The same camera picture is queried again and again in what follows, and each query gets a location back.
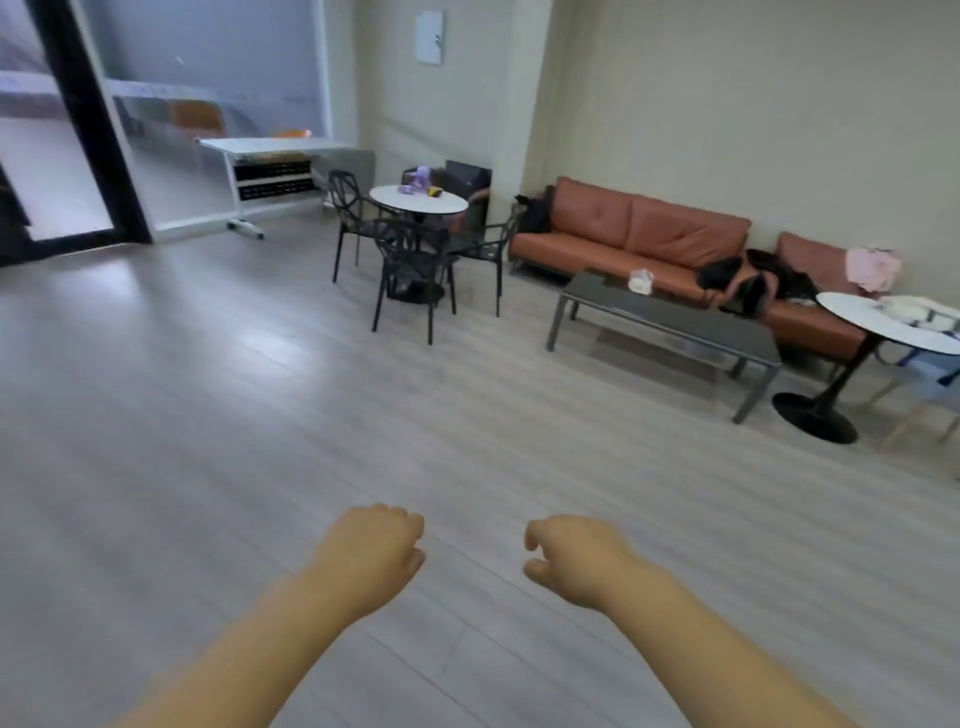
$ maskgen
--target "round black base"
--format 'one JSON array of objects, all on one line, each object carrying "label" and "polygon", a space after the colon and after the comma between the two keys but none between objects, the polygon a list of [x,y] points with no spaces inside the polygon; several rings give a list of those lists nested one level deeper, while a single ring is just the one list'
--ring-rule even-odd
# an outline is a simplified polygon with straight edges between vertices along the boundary
[{"label": "round black base", "polygon": [[856,427],[836,410],[815,412],[813,398],[784,392],[774,395],[774,409],[787,422],[808,435],[837,445],[852,445],[856,442]]},{"label": "round black base", "polygon": [[434,283],[432,286],[427,285],[426,283],[420,283],[419,281],[413,281],[411,283],[400,283],[396,287],[396,292],[393,296],[387,295],[387,298],[393,299],[394,301],[401,301],[403,303],[415,303],[416,305],[426,305],[431,301],[439,301],[445,295],[444,287]]}]

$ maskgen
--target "sofa seat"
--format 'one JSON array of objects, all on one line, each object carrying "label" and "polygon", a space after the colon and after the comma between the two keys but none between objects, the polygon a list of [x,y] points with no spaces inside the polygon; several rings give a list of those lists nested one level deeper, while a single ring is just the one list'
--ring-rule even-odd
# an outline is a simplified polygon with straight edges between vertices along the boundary
[{"label": "sofa seat", "polygon": [[654,286],[659,290],[698,303],[711,297],[711,292],[697,285],[694,271],[565,232],[521,233],[514,238],[510,255],[570,275],[591,269],[628,278],[633,271],[646,268],[654,275]]},{"label": "sofa seat", "polygon": [[777,341],[825,356],[849,361],[867,334],[820,306],[789,301],[771,301],[763,323],[777,334]]}]

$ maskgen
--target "couch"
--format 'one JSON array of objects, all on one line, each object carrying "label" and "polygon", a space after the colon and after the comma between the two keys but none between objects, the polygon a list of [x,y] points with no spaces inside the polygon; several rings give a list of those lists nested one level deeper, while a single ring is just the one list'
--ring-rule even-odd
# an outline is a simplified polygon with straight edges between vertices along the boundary
[{"label": "couch", "polygon": [[[795,271],[806,273],[821,291],[867,296],[856,283],[847,280],[847,252],[827,243],[782,232],[777,239],[777,255]],[[777,280],[767,275],[771,293]],[[771,295],[762,321],[774,332],[778,343],[806,349],[834,362],[853,359],[866,333],[848,324],[820,306],[777,301]]]},{"label": "couch", "polygon": [[551,232],[516,235],[510,258],[570,275],[593,269],[626,278],[646,268],[658,289],[711,305],[724,293],[697,285],[697,269],[741,255],[751,221],[562,177],[550,224]]}]

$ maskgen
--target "forearm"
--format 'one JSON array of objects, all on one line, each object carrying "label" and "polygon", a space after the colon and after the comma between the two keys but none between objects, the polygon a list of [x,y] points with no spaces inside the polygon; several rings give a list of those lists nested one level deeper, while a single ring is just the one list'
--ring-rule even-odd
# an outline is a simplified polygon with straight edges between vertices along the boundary
[{"label": "forearm", "polygon": [[854,726],[666,571],[630,576],[605,611],[693,728]]},{"label": "forearm", "polygon": [[267,728],[348,626],[334,598],[281,582],[116,728]]}]

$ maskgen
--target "sofa backrest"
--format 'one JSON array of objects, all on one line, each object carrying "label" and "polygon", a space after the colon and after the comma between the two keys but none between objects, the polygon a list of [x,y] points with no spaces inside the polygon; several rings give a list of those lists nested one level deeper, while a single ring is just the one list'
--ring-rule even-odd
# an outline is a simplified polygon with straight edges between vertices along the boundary
[{"label": "sofa backrest", "polygon": [[847,251],[841,248],[782,232],[777,255],[795,271],[810,276],[821,291],[863,295],[860,286],[847,280]]},{"label": "sofa backrest", "polygon": [[633,195],[625,250],[696,270],[738,255],[747,242],[751,221],[722,212],[674,205]]},{"label": "sofa backrest", "polygon": [[631,196],[623,192],[561,177],[553,197],[550,226],[556,232],[622,249],[630,228],[630,206]]}]

